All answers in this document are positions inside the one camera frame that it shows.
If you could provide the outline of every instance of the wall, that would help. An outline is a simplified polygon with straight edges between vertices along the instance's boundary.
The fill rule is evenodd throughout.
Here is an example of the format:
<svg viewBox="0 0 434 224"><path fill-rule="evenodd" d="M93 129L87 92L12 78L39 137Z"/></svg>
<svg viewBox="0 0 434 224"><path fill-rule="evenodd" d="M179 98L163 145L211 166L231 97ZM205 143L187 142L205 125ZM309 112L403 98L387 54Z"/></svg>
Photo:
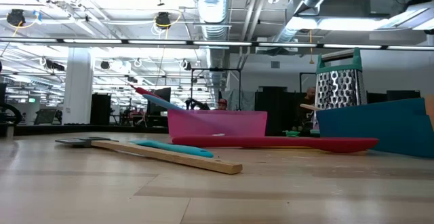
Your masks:
<svg viewBox="0 0 434 224"><path fill-rule="evenodd" d="M362 50L363 80L369 92L385 93L387 90L420 90L422 95L434 94L434 52L407 52ZM251 55L245 64L241 85L245 91L256 91L259 86L286 86L288 91L299 90L299 72L315 72L309 64L310 56ZM270 61L280 61L280 69L271 69ZM234 67L237 57L231 57ZM305 90L315 81L308 79ZM238 81L229 79L229 89L237 89Z"/></svg>

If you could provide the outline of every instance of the person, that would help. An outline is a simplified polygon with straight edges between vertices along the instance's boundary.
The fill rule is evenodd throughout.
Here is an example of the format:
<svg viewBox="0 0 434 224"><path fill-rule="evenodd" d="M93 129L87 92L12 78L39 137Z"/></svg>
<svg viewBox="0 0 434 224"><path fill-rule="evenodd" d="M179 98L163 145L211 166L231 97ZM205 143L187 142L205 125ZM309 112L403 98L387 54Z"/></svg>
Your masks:
<svg viewBox="0 0 434 224"><path fill-rule="evenodd" d="M218 105L217 110L227 110L228 101L224 98L221 98L218 100L217 105Z"/></svg>
<svg viewBox="0 0 434 224"><path fill-rule="evenodd" d="M306 105L315 105L315 88L310 87L306 91L306 96L303 97L301 101L297 103L296 107L296 121L294 126L292 127L293 130L310 130L312 129L312 117L313 117L313 111L310 109L305 109L300 107L301 104Z"/></svg>

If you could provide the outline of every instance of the ceiling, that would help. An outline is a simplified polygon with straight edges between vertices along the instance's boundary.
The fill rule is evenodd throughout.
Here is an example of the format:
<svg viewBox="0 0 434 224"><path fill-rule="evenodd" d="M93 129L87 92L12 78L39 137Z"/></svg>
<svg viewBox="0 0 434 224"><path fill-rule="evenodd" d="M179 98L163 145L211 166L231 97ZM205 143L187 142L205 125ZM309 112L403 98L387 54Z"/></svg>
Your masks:
<svg viewBox="0 0 434 224"><path fill-rule="evenodd" d="M248 3L251 0L229 0L228 25L229 40L238 41L241 37ZM285 25L285 10L290 0L279 0L277 3L265 1L259 17L259 24L254 29L253 39L258 37L271 38ZM35 24L25 29L16 30L6 21L11 9L23 9L26 25ZM40 14L37 20L35 12ZM155 28L154 18L159 12L168 12L170 20L175 22L167 30ZM194 39L203 38L200 24L197 0L0 0L0 28L2 37L53 37L53 38L96 38L96 39ZM295 38L298 42L314 43L386 43L386 44L417 44L425 40L423 31L411 29L388 31L329 31L312 30L311 33L299 31ZM19 73L35 73L25 78L4 76L10 82L11 94L31 93L41 90L50 93L61 93L59 99L45 99L51 105L61 104L64 86L64 74L55 72L56 76L41 76L52 73L42 65L45 59L63 65L67 69L68 47L24 45L19 43L0 43L0 51L4 51L1 61L4 71ZM299 50L293 54L303 55L307 50ZM147 88L162 88L171 86L174 102L183 105L190 93L190 71L182 68L184 62L192 67L208 68L206 49L173 49L164 48L92 48L95 58L95 92L109 92L113 102L126 105L120 99L133 98L133 104L142 107L146 101L134 96L131 90L125 88L127 81L123 77L109 77L110 74L124 72L121 69L104 70L102 61L121 67L127 67L131 76L141 75L139 85ZM261 67L269 66L262 61L268 56L252 54L249 57L249 70L259 71ZM300 64L309 62L309 55L287 56L294 64L284 64L279 72L287 69L308 69L311 67ZM237 62L237 54L231 54L231 65ZM209 87L209 72L198 77L194 86L198 100L213 105L215 90Z"/></svg>

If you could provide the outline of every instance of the red spatula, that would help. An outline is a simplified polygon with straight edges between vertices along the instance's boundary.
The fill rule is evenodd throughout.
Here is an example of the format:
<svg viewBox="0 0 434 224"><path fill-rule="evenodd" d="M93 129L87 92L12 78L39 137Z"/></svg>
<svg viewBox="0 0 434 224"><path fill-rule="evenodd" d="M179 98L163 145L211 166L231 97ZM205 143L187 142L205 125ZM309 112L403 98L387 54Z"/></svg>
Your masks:
<svg viewBox="0 0 434 224"><path fill-rule="evenodd" d="M278 136L181 136L173 138L177 145L194 147L267 147L297 146L312 147L332 153L354 153L371 149L376 138L288 138Z"/></svg>

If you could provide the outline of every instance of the wooden handle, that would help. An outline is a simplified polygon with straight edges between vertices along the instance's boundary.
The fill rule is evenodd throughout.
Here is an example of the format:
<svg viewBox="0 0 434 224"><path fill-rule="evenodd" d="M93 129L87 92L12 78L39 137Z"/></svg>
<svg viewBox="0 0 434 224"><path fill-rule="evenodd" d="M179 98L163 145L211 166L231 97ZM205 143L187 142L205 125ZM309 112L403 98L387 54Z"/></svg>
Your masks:
<svg viewBox="0 0 434 224"><path fill-rule="evenodd" d="M92 146L105 149L119 150L128 153L135 153L158 160L165 160L167 162L183 164L186 166L193 166L206 170L213 170L226 174L237 174L243 170L243 165L238 163L226 162L206 157L199 157L195 155L187 155L184 153L176 153L162 149L154 149L151 147L143 147L133 145L131 143L118 143L113 141L92 141Z"/></svg>
<svg viewBox="0 0 434 224"><path fill-rule="evenodd" d="M305 108L305 109L310 109L310 110L313 110L313 111L321 111L321 110L323 110L323 109L320 109L320 108L315 107L313 105L306 105L306 104L301 104L300 107Z"/></svg>

